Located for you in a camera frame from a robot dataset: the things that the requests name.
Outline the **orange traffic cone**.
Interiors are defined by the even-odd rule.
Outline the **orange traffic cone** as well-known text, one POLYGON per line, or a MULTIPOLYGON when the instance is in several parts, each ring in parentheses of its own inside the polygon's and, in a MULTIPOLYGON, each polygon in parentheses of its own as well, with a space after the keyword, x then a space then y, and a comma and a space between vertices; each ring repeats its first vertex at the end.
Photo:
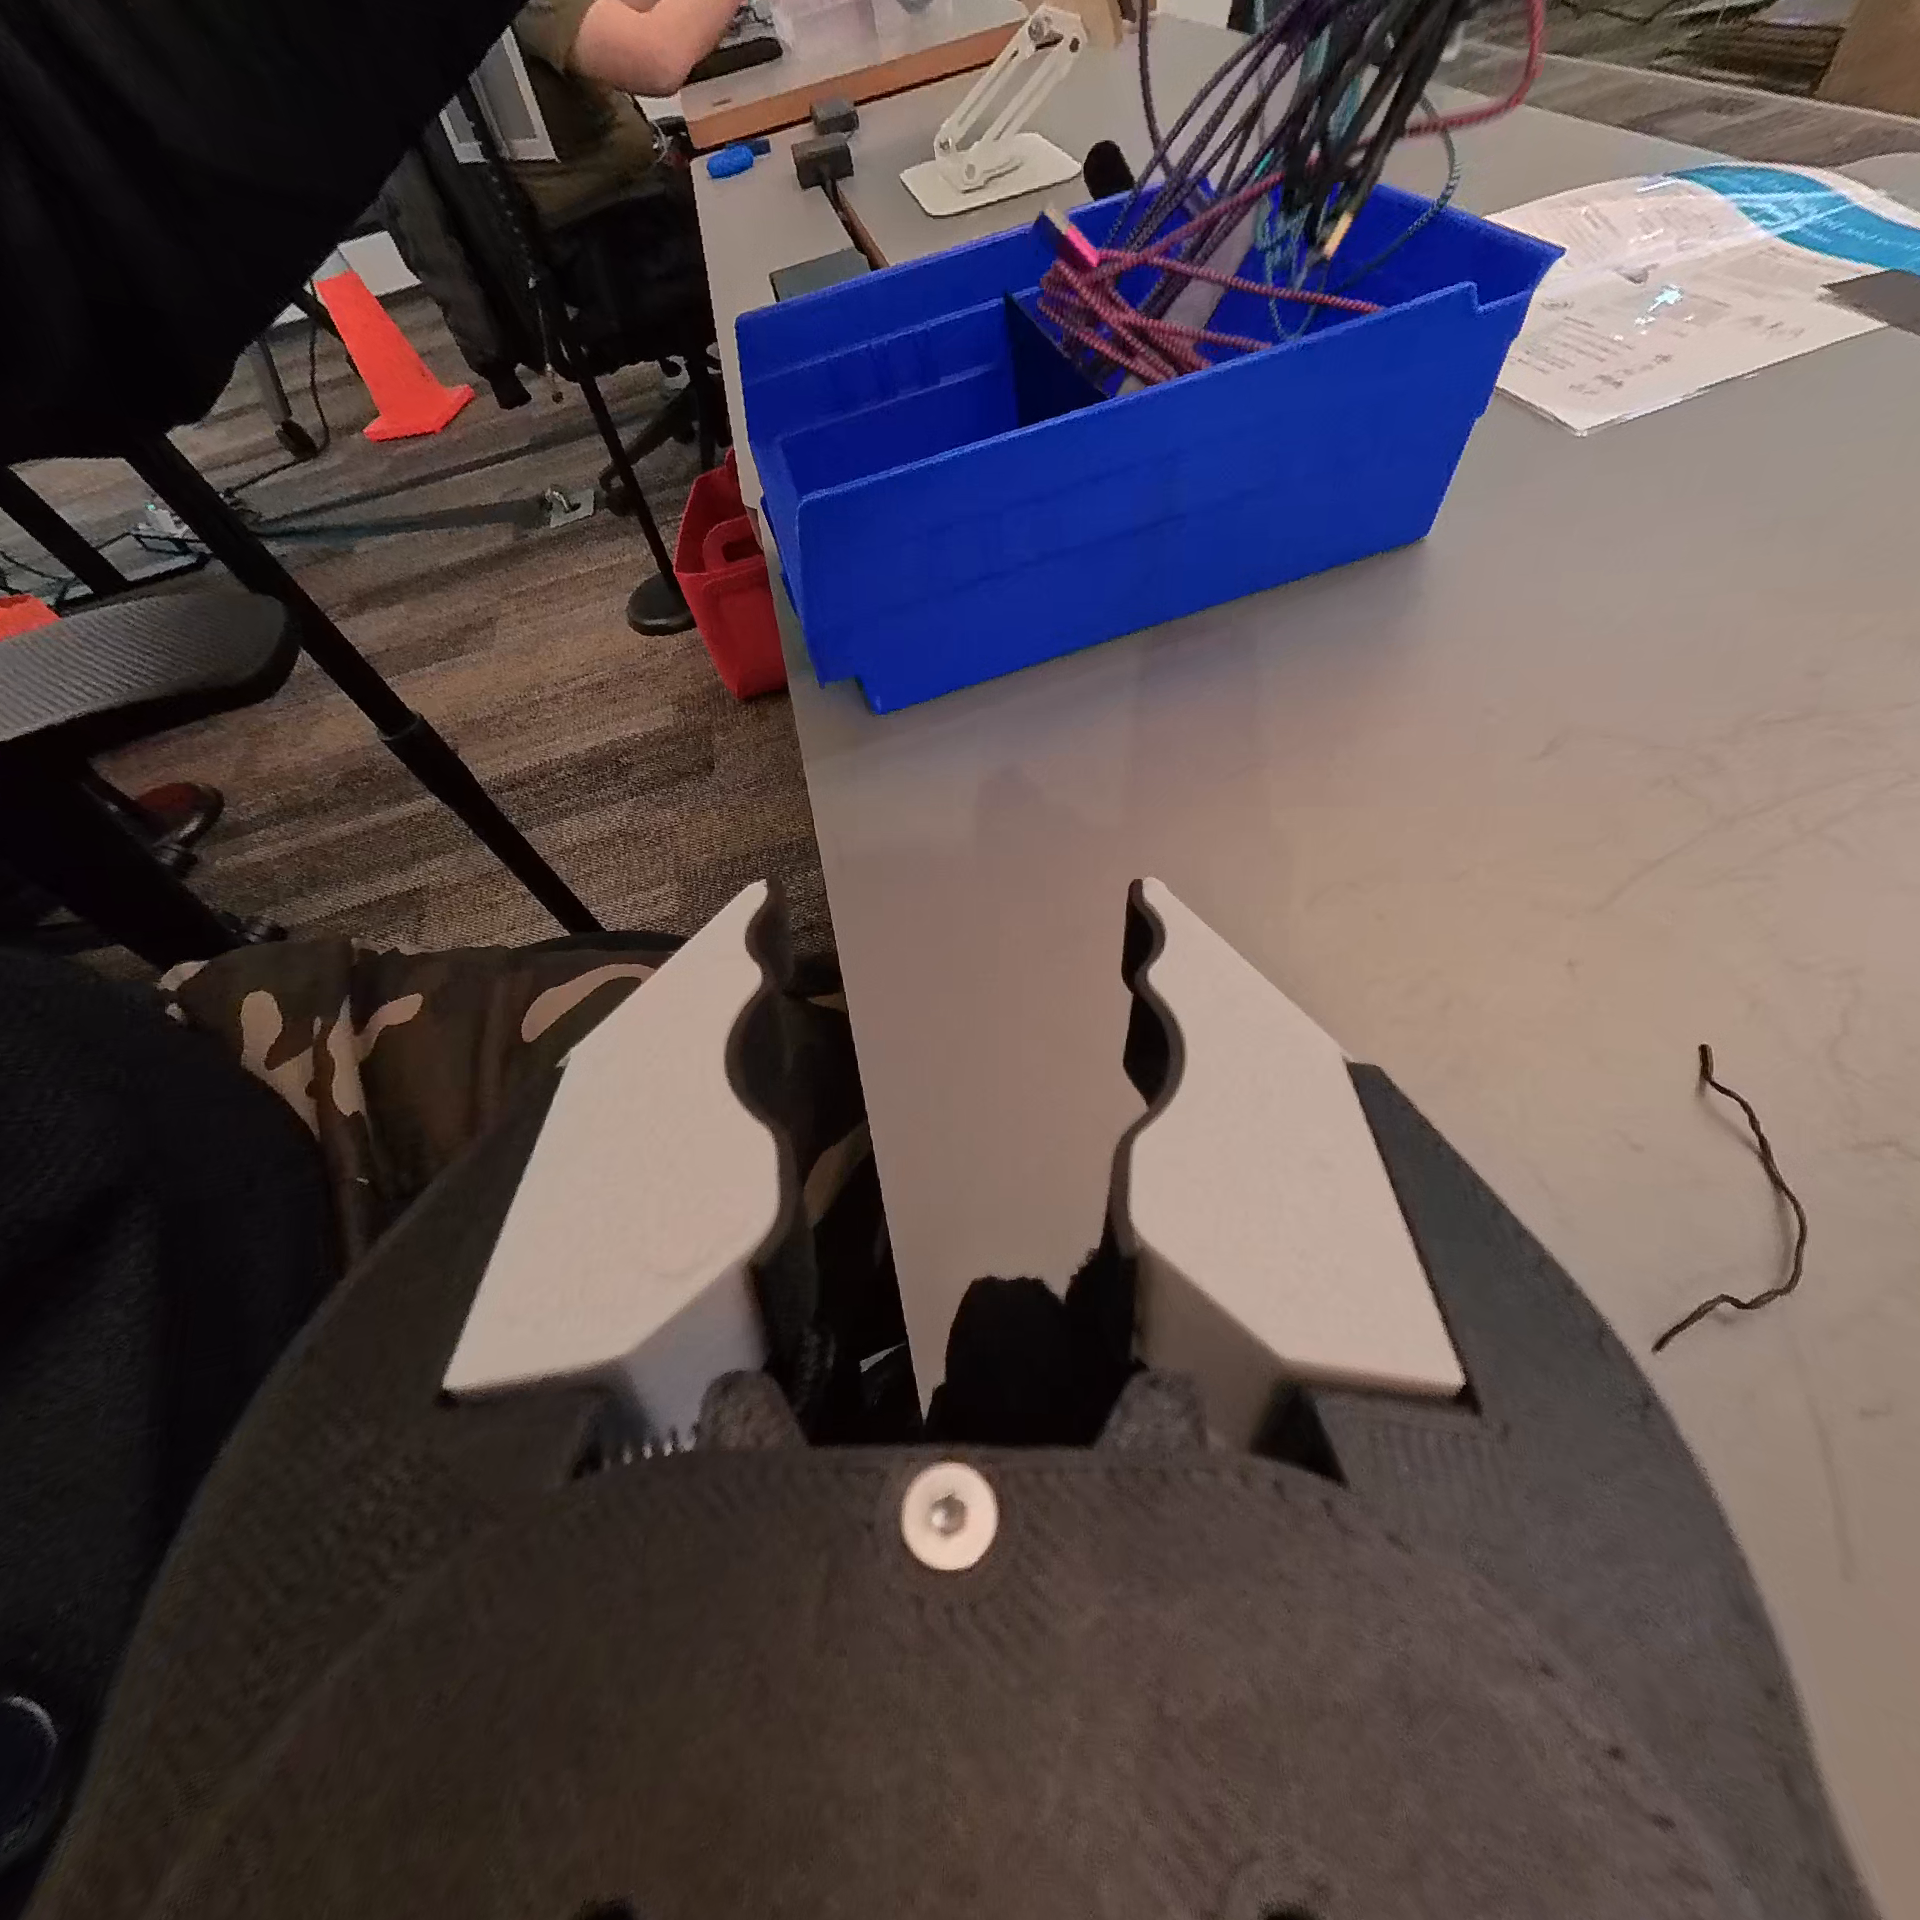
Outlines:
POLYGON ((449 387, 429 370, 356 273, 329 273, 313 282, 313 292, 372 398, 375 416, 362 428, 367 441, 431 438, 472 402, 472 387, 449 387))

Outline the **camouflage trousers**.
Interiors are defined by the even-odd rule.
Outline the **camouflage trousers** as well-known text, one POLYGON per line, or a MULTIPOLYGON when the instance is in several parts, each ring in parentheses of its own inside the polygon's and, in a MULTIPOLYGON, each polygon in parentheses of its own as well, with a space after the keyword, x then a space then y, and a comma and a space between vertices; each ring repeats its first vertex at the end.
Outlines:
MULTIPOLYGON (((216 1041, 298 1117, 325 1169, 343 1275, 511 1105, 661 972, 680 940, 378 949, 344 936, 184 963, 157 984, 176 1025, 216 1041)), ((889 1281, 865 1101, 839 968, 805 950, 786 1016, 802 1209, 825 1285, 889 1281)))

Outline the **printed paper sheet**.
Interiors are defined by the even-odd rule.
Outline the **printed paper sheet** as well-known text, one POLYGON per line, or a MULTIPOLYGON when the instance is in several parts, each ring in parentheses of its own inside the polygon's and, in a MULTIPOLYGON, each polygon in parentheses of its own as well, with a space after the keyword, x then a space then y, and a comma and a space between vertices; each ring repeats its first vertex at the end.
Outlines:
POLYGON ((1917 214, 1840 174, 1711 162, 1498 211, 1559 250, 1497 389, 1585 436, 1881 326, 1830 289, 1916 274, 1917 214))

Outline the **wooden table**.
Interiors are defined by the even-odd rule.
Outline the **wooden table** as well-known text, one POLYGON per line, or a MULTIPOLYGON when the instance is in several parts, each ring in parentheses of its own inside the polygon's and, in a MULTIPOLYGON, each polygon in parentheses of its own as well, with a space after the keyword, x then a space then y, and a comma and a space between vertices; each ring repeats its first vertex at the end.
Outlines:
POLYGON ((772 4, 781 54, 692 83, 665 109, 695 153, 800 129, 815 102, 862 108, 992 64, 1026 20, 1020 3, 772 4))

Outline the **black sign easel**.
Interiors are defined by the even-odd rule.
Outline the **black sign easel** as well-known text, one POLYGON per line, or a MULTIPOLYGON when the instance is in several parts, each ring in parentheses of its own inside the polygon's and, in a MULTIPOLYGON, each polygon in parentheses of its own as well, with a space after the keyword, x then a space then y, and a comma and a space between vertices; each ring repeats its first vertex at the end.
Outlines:
MULTIPOLYGON (((241 524, 236 507, 167 436, 134 438, 120 450, 120 460, 167 507, 180 514, 186 532, 201 539, 209 557, 226 570, 230 588, 266 594, 287 605, 298 632, 301 656, 370 723, 378 742, 420 788, 444 805, 564 933, 584 938, 604 930, 564 877, 494 805, 487 788, 480 786, 446 738, 377 675, 372 662, 352 646, 287 568, 241 524)), ((247 929, 241 949, 281 936, 258 918, 230 918, 247 929)))

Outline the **blue divided plastic bin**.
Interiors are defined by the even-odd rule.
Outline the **blue divided plastic bin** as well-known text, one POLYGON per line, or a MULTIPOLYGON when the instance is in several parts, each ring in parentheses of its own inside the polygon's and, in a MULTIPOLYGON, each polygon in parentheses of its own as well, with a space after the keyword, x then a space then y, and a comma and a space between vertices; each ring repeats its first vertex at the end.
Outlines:
POLYGON ((736 321, 761 518, 815 678, 925 704, 1428 537, 1561 250, 1381 186, 1352 289, 1221 290, 1124 390, 1042 309, 1046 222, 736 321))

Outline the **white adjustable stand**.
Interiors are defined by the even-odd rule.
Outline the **white adjustable stand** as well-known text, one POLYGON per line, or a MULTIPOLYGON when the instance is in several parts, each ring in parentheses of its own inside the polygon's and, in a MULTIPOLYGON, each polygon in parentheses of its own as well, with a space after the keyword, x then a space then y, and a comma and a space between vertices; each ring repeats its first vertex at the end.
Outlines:
POLYGON ((900 186, 929 220, 951 220, 1068 186, 1082 172, 1031 123, 1088 43, 1074 12, 1038 8, 941 122, 925 161, 900 186))

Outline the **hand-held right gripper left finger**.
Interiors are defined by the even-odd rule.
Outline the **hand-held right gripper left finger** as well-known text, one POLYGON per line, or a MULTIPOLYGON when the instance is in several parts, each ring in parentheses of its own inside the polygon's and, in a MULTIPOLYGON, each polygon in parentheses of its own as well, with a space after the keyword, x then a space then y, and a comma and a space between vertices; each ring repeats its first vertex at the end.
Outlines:
POLYGON ((757 1278, 797 1226, 794 1152, 751 1089, 784 900, 743 888, 564 1058, 441 1379, 462 1403, 589 1387, 637 1449, 772 1356, 757 1278))

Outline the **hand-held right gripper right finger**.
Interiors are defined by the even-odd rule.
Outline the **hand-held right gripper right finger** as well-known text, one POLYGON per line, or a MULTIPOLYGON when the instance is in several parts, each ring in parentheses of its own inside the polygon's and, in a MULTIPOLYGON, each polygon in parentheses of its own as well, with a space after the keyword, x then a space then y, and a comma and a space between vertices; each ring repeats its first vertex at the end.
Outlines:
POLYGON ((1458 1409, 1470 1377, 1352 1061, 1158 877, 1127 892, 1110 1163, 1133 1356, 1249 1452, 1296 1387, 1458 1409))

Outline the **grey mesh office chair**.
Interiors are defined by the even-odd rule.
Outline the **grey mesh office chair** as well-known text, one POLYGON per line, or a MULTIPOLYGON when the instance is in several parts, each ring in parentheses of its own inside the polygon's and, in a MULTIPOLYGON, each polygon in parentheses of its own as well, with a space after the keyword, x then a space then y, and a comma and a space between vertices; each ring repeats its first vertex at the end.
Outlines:
POLYGON ((287 605, 241 588, 120 597, 6 638, 5 864, 157 972, 249 944, 159 864, 94 762, 265 704, 298 656, 287 605))

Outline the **red plastic bin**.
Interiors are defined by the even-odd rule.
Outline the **red plastic bin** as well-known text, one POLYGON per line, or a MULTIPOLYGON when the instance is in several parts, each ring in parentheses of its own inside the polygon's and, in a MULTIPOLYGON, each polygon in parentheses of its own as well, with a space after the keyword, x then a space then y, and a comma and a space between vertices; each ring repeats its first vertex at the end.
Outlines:
POLYGON ((702 472, 679 521, 674 573, 710 667, 737 701, 786 691, 768 560, 736 450, 702 472))

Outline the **black thread scrap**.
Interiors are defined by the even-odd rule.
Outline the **black thread scrap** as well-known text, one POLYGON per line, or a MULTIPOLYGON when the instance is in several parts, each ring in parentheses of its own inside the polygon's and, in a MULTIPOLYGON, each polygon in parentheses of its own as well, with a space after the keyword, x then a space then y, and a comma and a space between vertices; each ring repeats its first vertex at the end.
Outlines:
POLYGON ((1701 1328, 1709 1320, 1720 1313, 1728 1314, 1753 1314, 1761 1313, 1781 1301, 1794 1296, 1801 1290, 1806 1270, 1807 1270, 1807 1238, 1810 1238, 1810 1218, 1807 1206, 1796 1188, 1784 1178, 1784 1170, 1778 1162, 1775 1146, 1768 1137, 1768 1129, 1753 1105, 1741 1090, 1733 1089, 1716 1061, 1716 1051, 1709 1042, 1695 1044, 1695 1090, 1709 1096, 1733 1109, 1738 1123, 1745 1129, 1745 1138, 1750 1152, 1761 1170, 1767 1181, 1767 1192, 1783 1216, 1783 1232, 1784 1232, 1784 1256, 1783 1256, 1783 1270, 1781 1278, 1768 1282, 1767 1288, 1750 1292, 1750 1293, 1733 1293, 1733 1292, 1716 1292, 1709 1299, 1703 1299, 1686 1313, 1682 1313, 1676 1322, 1669 1324, 1655 1340, 1650 1341, 1650 1353, 1658 1356, 1665 1353, 1679 1338, 1701 1328))

